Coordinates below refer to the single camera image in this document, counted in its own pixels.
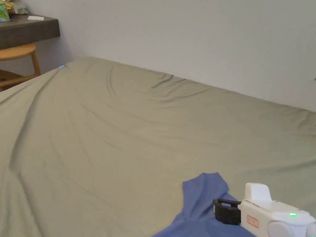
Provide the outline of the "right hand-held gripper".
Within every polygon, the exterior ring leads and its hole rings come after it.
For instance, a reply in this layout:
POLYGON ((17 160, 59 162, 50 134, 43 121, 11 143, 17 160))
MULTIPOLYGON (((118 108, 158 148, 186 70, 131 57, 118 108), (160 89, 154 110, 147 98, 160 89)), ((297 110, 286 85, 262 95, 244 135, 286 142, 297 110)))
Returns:
POLYGON ((315 237, 316 220, 307 211, 272 200, 268 186, 247 183, 245 197, 240 201, 214 199, 215 219, 223 224, 239 225, 255 237, 315 237), (231 215, 237 207, 239 215, 231 215))

